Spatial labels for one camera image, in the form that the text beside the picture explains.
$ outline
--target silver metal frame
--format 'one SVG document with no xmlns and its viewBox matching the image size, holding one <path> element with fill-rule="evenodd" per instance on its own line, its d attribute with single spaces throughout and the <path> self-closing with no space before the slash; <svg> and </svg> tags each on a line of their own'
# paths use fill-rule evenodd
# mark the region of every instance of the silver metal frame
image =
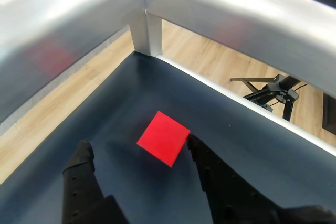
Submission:
<svg viewBox="0 0 336 224">
<path fill-rule="evenodd" d="M 0 14 L 0 122 L 129 24 L 162 51 L 161 18 L 336 97 L 336 10 L 313 0 L 17 0 Z"/>
</svg>

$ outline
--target metal post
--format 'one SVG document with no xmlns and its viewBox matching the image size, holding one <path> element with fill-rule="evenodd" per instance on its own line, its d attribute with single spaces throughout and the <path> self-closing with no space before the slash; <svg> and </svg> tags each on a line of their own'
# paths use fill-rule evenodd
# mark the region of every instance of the metal post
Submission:
<svg viewBox="0 0 336 224">
<path fill-rule="evenodd" d="M 130 22 L 134 50 L 148 56 L 162 53 L 162 19 L 146 12 Z"/>
</svg>

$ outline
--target red block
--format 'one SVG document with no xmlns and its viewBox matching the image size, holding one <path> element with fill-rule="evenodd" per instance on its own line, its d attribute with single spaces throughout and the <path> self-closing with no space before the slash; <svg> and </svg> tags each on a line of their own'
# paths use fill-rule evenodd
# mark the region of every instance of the red block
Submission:
<svg viewBox="0 0 336 224">
<path fill-rule="evenodd" d="M 137 144 L 172 167 L 190 130 L 158 111 Z"/>
</svg>

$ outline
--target dark tray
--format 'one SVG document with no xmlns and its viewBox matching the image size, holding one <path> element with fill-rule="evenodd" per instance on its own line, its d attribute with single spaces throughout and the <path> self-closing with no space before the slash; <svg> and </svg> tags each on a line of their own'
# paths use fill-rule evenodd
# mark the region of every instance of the dark tray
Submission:
<svg viewBox="0 0 336 224">
<path fill-rule="evenodd" d="M 0 186 L 0 223 L 61 223 L 62 171 L 92 144 L 96 178 L 131 224 L 211 223 L 186 146 L 173 168 L 136 145 L 160 110 L 282 207 L 336 213 L 336 157 L 169 64 L 132 53 Z"/>
</svg>

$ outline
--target black object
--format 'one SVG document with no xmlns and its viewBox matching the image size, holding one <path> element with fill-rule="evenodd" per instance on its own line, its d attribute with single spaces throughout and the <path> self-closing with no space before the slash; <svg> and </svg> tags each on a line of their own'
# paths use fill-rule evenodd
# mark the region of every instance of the black object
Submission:
<svg viewBox="0 0 336 224">
<path fill-rule="evenodd" d="M 83 139 L 95 152 L 102 194 L 114 196 L 130 224 L 211 223 L 187 146 L 169 168 L 136 144 L 157 111 L 278 206 L 321 204 L 336 212 L 335 156 L 168 63 L 133 52 L 0 185 L 0 223 L 62 222 L 62 172 Z"/>
<path fill-rule="evenodd" d="M 336 223 L 336 216 L 320 206 L 279 207 L 240 177 L 196 136 L 189 135 L 187 143 L 214 224 Z"/>
<path fill-rule="evenodd" d="M 322 128 L 336 135 L 336 99 L 323 93 Z"/>
<path fill-rule="evenodd" d="M 292 76 L 278 74 L 274 78 L 231 78 L 230 81 L 242 81 L 251 91 L 251 94 L 244 96 L 247 100 L 272 112 L 273 109 L 267 103 L 274 98 L 285 105 L 282 118 L 290 121 L 294 102 L 299 94 L 292 88 L 301 81 Z M 258 90 L 250 82 L 269 82 L 261 90 Z"/>
<path fill-rule="evenodd" d="M 89 142 L 81 141 L 63 171 L 63 224 L 128 224 L 113 196 L 104 198 Z"/>
</svg>

